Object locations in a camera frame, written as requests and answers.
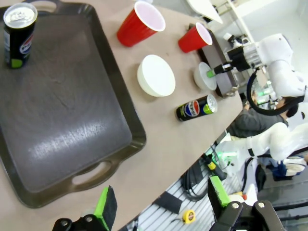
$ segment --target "pepsi logo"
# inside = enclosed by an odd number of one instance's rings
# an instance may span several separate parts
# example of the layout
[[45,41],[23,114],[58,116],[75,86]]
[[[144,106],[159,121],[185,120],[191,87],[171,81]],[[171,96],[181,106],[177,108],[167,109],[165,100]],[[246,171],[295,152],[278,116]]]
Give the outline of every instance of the pepsi logo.
[[30,35],[24,43],[20,46],[19,51],[21,54],[28,54],[30,52],[31,44],[32,44],[33,34]]
[[191,101],[185,105],[185,114],[190,117],[196,117],[200,113],[200,106],[197,100]]

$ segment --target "person's hair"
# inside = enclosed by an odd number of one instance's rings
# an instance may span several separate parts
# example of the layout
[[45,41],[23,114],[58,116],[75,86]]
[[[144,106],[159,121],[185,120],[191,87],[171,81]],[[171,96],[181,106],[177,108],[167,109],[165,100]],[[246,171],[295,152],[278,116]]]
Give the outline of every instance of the person's hair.
[[[283,99],[284,99],[284,105],[286,105],[287,103],[289,103],[289,102],[290,102],[291,100],[293,100],[294,98],[295,98],[295,97],[290,97],[290,96],[283,97]],[[287,116],[288,118],[290,118],[290,117],[294,116],[294,115],[297,113],[297,111],[298,111],[298,104],[296,104],[296,105],[294,105],[293,107],[291,107],[291,108],[288,110],[286,116]]]

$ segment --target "tape measure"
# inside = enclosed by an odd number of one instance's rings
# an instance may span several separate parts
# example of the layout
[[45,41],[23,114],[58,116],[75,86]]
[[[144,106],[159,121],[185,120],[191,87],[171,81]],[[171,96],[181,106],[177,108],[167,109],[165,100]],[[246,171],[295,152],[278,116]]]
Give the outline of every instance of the tape measure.
[[185,224],[188,225],[190,223],[193,223],[196,220],[196,213],[192,209],[189,209],[189,210],[184,211],[182,219],[177,218],[177,219],[172,220],[171,222],[175,220],[182,220]]

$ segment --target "gray shirt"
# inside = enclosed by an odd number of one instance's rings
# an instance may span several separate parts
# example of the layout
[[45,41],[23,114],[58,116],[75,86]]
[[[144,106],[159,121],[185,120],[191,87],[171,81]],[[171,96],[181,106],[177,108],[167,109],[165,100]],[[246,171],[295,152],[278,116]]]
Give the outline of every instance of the gray shirt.
[[227,131],[232,135],[239,138],[246,138],[249,136],[255,136],[263,131],[269,129],[276,123],[285,123],[288,126],[288,122],[281,117],[281,115],[263,115],[257,113],[254,109],[243,109],[237,118],[227,128]]

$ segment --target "can lid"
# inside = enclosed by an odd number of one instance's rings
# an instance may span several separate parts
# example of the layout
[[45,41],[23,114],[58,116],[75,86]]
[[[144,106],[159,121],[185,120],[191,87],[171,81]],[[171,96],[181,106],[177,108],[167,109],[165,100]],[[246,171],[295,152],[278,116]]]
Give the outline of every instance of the can lid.
[[20,29],[31,25],[37,18],[38,11],[30,3],[18,3],[9,7],[3,16],[4,23],[11,28]]
[[215,97],[211,94],[207,95],[207,105],[213,113],[216,112],[218,109],[217,101]]

